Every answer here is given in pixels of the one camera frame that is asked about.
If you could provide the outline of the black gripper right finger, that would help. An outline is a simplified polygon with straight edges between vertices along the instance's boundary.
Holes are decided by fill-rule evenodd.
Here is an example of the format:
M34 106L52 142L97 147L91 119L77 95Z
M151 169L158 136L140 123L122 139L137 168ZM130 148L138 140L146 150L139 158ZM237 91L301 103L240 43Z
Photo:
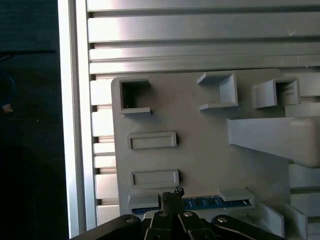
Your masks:
M185 210L184 189L174 190L174 217L182 227L186 240L282 240L283 237L265 231L229 215L220 214L210 222L195 212Z

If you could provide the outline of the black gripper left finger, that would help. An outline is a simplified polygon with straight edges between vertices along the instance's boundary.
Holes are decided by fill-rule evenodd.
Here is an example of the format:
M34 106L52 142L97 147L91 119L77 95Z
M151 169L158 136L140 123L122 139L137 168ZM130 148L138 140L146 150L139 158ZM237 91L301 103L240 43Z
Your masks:
M88 230L73 240L170 240L172 237L174 192L161 195L161 210L152 218L141 220L132 214L116 217L102 225Z

